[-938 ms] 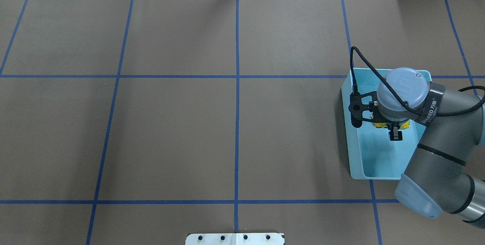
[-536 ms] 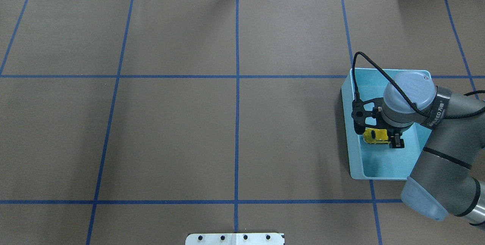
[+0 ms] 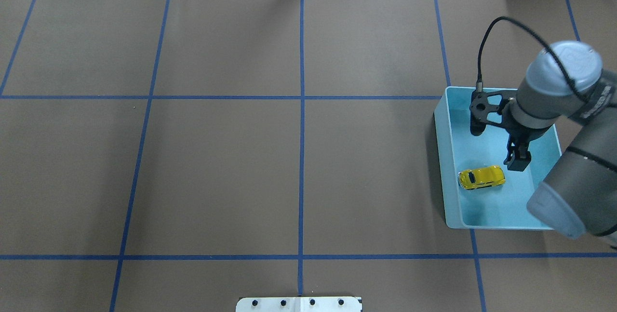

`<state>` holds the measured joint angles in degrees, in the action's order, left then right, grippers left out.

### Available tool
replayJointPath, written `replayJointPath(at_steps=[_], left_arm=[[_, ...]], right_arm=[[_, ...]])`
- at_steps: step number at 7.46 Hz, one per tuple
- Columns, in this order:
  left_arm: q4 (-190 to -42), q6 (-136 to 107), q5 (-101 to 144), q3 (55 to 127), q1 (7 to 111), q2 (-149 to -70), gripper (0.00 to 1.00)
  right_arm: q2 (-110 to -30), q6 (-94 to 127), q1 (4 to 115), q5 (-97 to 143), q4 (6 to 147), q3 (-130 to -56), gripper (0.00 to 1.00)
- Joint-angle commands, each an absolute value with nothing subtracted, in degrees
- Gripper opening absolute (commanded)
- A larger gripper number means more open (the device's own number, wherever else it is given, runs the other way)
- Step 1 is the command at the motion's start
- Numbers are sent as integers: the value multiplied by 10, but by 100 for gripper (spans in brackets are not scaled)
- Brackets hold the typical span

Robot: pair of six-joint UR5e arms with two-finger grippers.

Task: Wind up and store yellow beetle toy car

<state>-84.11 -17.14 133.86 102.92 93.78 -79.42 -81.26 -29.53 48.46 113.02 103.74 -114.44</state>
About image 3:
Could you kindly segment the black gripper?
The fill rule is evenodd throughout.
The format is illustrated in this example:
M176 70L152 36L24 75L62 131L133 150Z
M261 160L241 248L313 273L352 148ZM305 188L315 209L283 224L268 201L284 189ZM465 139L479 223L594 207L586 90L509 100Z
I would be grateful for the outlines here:
M524 172L532 160L529 143L542 137L543 129L533 129L519 123L513 116L514 105L515 90L473 90L469 130L472 136L480 136L487 126L507 132L507 156L503 164L509 171Z

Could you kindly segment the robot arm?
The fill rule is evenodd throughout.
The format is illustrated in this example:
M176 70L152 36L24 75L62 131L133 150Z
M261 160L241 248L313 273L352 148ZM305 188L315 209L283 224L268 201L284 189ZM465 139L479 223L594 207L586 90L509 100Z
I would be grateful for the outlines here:
M581 41L543 48L516 89L488 92L477 77L470 99L470 132L505 130L509 171L538 157L531 143L556 123L577 128L527 200L527 211L569 239L593 236L616 248L616 73Z

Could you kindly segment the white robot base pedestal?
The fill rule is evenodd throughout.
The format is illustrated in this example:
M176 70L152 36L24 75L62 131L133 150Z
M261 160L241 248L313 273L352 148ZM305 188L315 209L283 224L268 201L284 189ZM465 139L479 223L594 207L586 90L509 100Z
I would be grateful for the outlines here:
M361 297L247 297L236 312L363 312Z

